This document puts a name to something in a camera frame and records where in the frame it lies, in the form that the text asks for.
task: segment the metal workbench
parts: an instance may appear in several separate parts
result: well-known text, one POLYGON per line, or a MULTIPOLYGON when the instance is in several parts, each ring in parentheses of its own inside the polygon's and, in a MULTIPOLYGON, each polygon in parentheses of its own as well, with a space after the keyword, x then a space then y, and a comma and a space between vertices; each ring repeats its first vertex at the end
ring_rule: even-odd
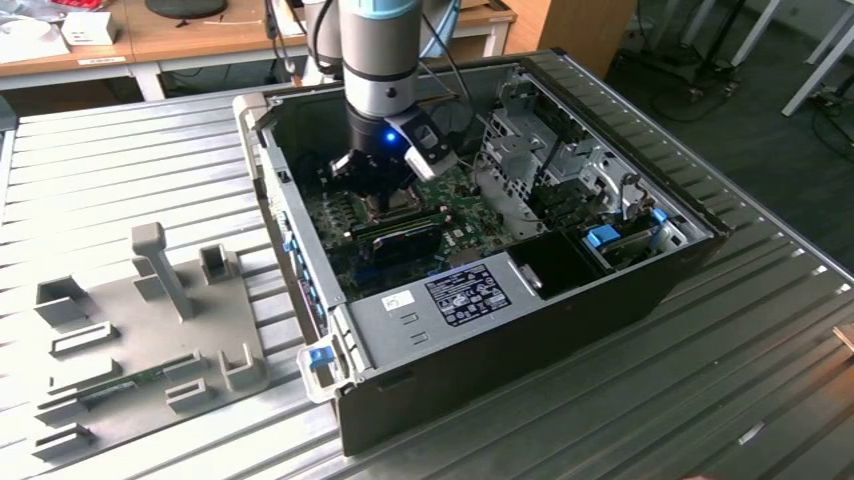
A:
POLYGON ((213 241, 241 251, 273 387, 57 477, 854 474, 854 368, 832 333, 854 320, 851 276, 569 60, 554 53, 536 59, 737 227, 653 315, 442 421, 345 458, 334 413, 307 400, 294 363, 302 340, 250 194, 234 93, 26 118, 7 135, 0 163, 10 185, 0 231, 5 478, 45 469, 25 439, 34 422, 22 340, 31 317, 18 312, 29 289, 41 275, 73 268, 85 285, 130 276, 114 232, 143 216, 165 223, 171 258, 213 241))

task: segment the warning label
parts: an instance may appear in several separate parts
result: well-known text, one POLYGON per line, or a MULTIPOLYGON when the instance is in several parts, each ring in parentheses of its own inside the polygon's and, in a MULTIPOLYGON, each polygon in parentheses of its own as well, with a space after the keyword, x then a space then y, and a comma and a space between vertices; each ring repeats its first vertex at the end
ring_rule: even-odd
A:
POLYGON ((445 321, 453 327, 512 304, 486 265, 478 265, 438 282, 428 283, 428 291, 445 315, 445 321))

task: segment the desk leg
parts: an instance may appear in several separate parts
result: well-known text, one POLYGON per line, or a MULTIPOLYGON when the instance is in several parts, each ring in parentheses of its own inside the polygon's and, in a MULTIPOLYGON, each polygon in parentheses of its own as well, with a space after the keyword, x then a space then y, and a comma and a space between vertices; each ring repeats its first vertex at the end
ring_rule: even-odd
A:
POLYGON ((697 11, 697 15, 694 16, 694 20, 692 20, 689 31, 685 32, 685 35, 682 36, 682 45, 692 45, 694 40, 697 40, 697 34, 700 33, 700 29, 704 28, 706 18, 709 17, 709 13, 714 6, 716 0, 704 0, 700 10, 697 11))
POLYGON ((134 63, 129 65, 131 74, 137 78, 137 85, 143 92, 143 98, 147 102, 166 99, 163 86, 161 85, 161 65, 157 62, 134 63))
POLYGON ((490 36, 486 37, 486 46, 484 47, 485 57, 497 57, 504 55, 509 32, 509 22, 498 22, 493 24, 493 30, 490 31, 490 36))
POLYGON ((810 55, 810 58, 806 59, 806 63, 809 63, 810 65, 816 65, 816 62, 819 62, 819 59, 825 53, 825 50, 828 50, 828 47, 831 46, 831 42, 833 42, 835 38, 837 38, 837 35, 840 35, 840 32, 852 21, 852 17, 854 17, 854 5, 852 5, 845 10, 845 13, 843 14, 843 16, 840 17, 840 20, 837 21, 836 25, 831 29, 831 32, 828 32, 828 35, 825 35, 825 38, 823 39, 823 43, 820 43, 819 47, 816 47, 816 50, 813 51, 813 55, 810 55))
POLYGON ((848 51, 853 43, 854 25, 852 25, 852 28, 849 28, 849 32, 845 34, 845 37, 843 37, 843 40, 840 40, 837 47, 833 49, 833 51, 828 55, 828 58, 813 72, 813 75, 810 75, 810 78, 801 87, 801 90, 798 90, 796 96, 792 97, 789 105, 786 105, 786 108, 784 108, 784 115, 789 117, 793 113, 796 113, 796 110, 798 110, 798 107, 804 103, 804 100, 806 100, 806 97, 810 95, 810 93, 813 93, 813 90, 816 90, 816 87, 825 78, 825 75, 828 75, 828 72, 837 64, 837 61, 840 60, 843 55, 845 55, 845 52, 848 51))
POLYGON ((750 55, 750 52, 753 52, 753 49, 760 42, 760 37, 762 37, 762 34, 765 34, 765 30, 769 28, 772 19, 774 18, 774 14, 777 13, 777 9, 780 8, 781 3, 782 0, 772 0, 769 6, 765 7, 762 16, 760 17, 760 20, 757 20, 757 24, 753 26, 750 34, 748 34, 748 39, 738 49, 738 53, 736 53, 736 56, 733 57, 734 67, 738 67, 742 64, 742 62, 748 58, 748 55, 750 55))

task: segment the blue plastic latch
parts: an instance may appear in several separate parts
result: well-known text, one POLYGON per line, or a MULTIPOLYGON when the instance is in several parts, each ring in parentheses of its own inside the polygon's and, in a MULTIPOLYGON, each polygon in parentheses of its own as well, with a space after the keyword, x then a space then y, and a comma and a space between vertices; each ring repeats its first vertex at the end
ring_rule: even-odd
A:
POLYGON ((588 232, 588 241, 594 246, 594 248, 600 248, 606 243, 613 242, 620 239, 620 233, 614 230, 612 225, 602 225, 601 227, 594 227, 588 232))
POLYGON ((322 366, 335 362, 335 351, 333 350, 333 347, 314 348, 309 351, 309 356, 311 358, 309 368, 313 370, 317 370, 322 366))
POLYGON ((665 221, 668 220, 668 214, 661 208, 657 208, 653 210, 653 218, 658 223, 665 223, 665 221))

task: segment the green circuit board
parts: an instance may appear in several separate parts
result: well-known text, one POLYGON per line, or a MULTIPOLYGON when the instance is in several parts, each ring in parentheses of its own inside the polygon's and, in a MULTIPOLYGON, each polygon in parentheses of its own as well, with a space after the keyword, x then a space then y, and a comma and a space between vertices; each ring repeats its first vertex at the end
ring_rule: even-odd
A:
POLYGON ((470 263, 514 242, 501 215, 473 190, 472 176, 461 167, 452 169, 436 181, 417 184, 408 195, 412 197, 410 208, 436 212, 426 214, 422 222, 441 224, 441 247, 433 255, 382 270, 365 267, 361 256, 365 245, 350 235, 354 228, 370 226, 374 222, 366 201, 349 192, 305 198, 309 215, 350 300, 470 263))

